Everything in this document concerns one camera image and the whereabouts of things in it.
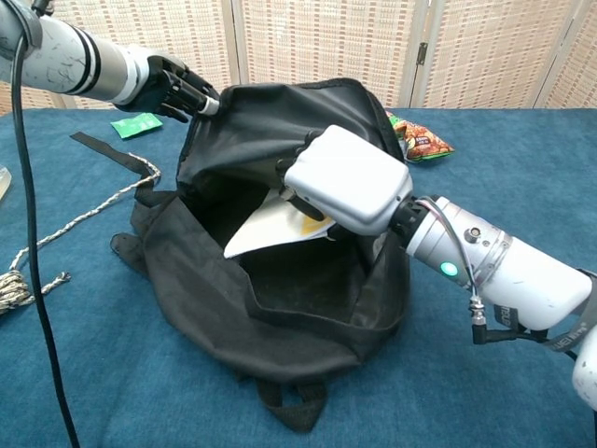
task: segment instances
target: black band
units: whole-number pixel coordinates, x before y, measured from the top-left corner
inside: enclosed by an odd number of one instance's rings
[[[87,88],[85,88],[85,90],[80,92],[79,93],[80,95],[93,89],[95,87],[95,85],[97,84],[97,80],[100,78],[100,74],[102,73],[102,58],[100,57],[100,51],[98,50],[97,45],[95,45],[95,41],[93,40],[93,38],[90,35],[88,35],[84,31],[82,33],[84,35],[86,35],[87,38],[91,42],[91,47],[93,48],[93,54],[95,54],[95,72],[93,72],[93,79],[91,80],[90,85],[87,86]]]
[[[414,197],[399,201],[400,204],[390,219],[390,229],[400,237],[400,244],[406,248],[429,211],[418,205]]]
[[[129,154],[116,151],[106,142],[98,140],[97,138],[93,138],[85,133],[74,133],[71,135],[71,138],[79,143],[82,143],[86,147],[93,149],[95,152],[99,152],[107,158],[112,159],[116,163],[119,163],[130,171],[137,173],[141,177],[147,177],[150,175],[147,166],[142,161],[130,156]]]
[[[90,52],[90,46],[87,45],[87,42],[85,41],[85,38],[83,37],[83,34],[82,34],[82,32],[80,30],[78,30],[77,28],[75,28],[72,25],[71,25],[71,28],[73,28],[73,30],[75,30],[76,35],[78,35],[78,38],[80,39],[81,44],[83,45],[83,51],[85,51],[85,68],[83,69],[83,76],[78,81],[78,83],[74,86],[73,89],[71,89],[70,91],[66,92],[67,95],[74,95],[74,94],[76,94],[77,91],[81,87],[83,87],[83,84],[85,84],[85,81],[89,77],[90,71],[91,71],[91,52]]]
[[[597,327],[597,275],[584,269],[578,269],[590,278],[592,287],[587,304],[577,322],[571,329],[545,342],[545,346],[555,352],[567,352],[582,342],[589,332]]]

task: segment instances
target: backpack strap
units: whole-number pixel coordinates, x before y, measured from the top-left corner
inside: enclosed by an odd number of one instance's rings
[[[142,178],[151,175],[147,166],[131,156],[120,151],[116,151],[106,142],[91,137],[85,133],[74,133],[71,135],[73,140],[93,149],[95,152],[106,156],[108,159],[115,161],[121,166],[124,166],[129,171],[137,173]],[[137,234],[145,234],[151,221],[161,211],[159,205],[169,203],[176,195],[173,191],[154,191],[154,182],[147,182],[137,188],[135,197],[135,206],[131,215],[131,224]],[[129,233],[119,233],[112,237],[110,241],[112,250],[121,257],[125,263],[138,273],[147,276],[147,266],[145,256],[143,253],[143,240],[136,235]]]
[[[294,385],[302,403],[291,406],[283,405],[281,385],[260,379],[256,379],[256,383],[265,407],[293,431],[310,432],[326,407],[327,391],[323,383]]]

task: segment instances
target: rope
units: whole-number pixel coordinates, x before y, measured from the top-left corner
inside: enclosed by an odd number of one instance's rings
[[[134,154],[129,153],[130,156],[135,157],[138,161],[141,161],[146,165],[146,167],[150,170],[151,175],[144,177],[137,182],[130,184],[128,187],[124,189],[120,189],[118,192],[110,196],[108,199],[103,201],[94,209],[90,210],[83,215],[80,215],[66,224],[64,227],[55,231],[51,235],[46,236],[45,238],[39,240],[37,242],[37,247],[42,248],[44,245],[51,243],[52,241],[60,238],[65,233],[69,232],[73,229],[77,224],[83,222],[90,217],[93,217],[100,212],[104,211],[107,207],[109,207],[112,203],[115,203],[122,195],[128,193],[132,189],[137,189],[142,185],[158,181],[161,176],[161,172],[157,166],[155,166],[150,161],[135,156]],[[9,310],[18,308],[20,306],[29,305],[35,301],[33,294],[29,291],[29,286],[20,271],[19,265],[21,264],[21,259],[29,252],[29,249],[25,247],[21,249],[17,256],[12,260],[10,266],[8,267],[8,272],[0,275],[0,315],[7,313]],[[62,285],[70,281],[71,275],[70,273],[60,273],[56,276],[54,280],[50,283],[45,285],[42,288],[42,293],[45,295],[49,294],[52,289]]]

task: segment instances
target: cable connector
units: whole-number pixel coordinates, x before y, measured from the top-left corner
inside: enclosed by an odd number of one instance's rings
[[[487,324],[473,325],[473,344],[500,343],[502,341],[516,341],[520,335],[511,329],[487,329]]]
[[[471,296],[468,309],[470,310],[472,316],[473,326],[482,326],[487,324],[487,319],[485,318],[485,305],[483,304],[481,297],[477,295]]]

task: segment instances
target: black strap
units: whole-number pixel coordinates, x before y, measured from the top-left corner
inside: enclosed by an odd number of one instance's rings
[[[326,407],[327,391],[323,383],[295,385],[302,398],[302,403],[284,406],[282,387],[276,383],[256,380],[259,397],[278,420],[296,432],[311,432]]]
[[[125,154],[120,151],[116,151],[106,142],[98,140],[97,138],[91,137],[85,133],[74,133],[71,135],[73,140],[77,140],[86,147],[93,149],[95,152],[106,156],[107,158],[115,161],[116,163],[124,166],[133,173],[137,173],[142,178],[151,175],[147,166],[136,159],[135,157]],[[172,196],[171,191],[153,191],[154,183],[147,182],[137,189],[134,193],[134,198],[147,207],[152,207],[163,203],[166,198]]]
[[[585,309],[572,328],[544,343],[545,346],[556,352],[571,350],[583,341],[593,327],[597,327],[597,274],[584,269],[579,269],[579,271],[590,278],[592,289],[586,300]]]

